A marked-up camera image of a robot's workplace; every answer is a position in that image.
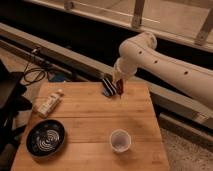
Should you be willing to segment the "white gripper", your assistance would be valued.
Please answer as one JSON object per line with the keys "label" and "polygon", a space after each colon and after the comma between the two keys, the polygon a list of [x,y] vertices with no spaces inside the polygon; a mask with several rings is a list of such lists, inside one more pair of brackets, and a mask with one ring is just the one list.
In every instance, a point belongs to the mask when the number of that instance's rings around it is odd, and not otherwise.
{"label": "white gripper", "polygon": [[127,81],[136,73],[136,64],[129,59],[119,57],[113,66],[113,82]]}

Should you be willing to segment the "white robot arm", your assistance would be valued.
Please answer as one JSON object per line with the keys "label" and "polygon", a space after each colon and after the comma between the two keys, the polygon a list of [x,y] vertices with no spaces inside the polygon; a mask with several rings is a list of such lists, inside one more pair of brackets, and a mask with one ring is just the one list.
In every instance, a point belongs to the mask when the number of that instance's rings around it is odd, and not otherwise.
{"label": "white robot arm", "polygon": [[113,67],[113,81],[128,80],[144,69],[213,110],[213,71],[156,51],[154,34],[143,32],[124,40]]}

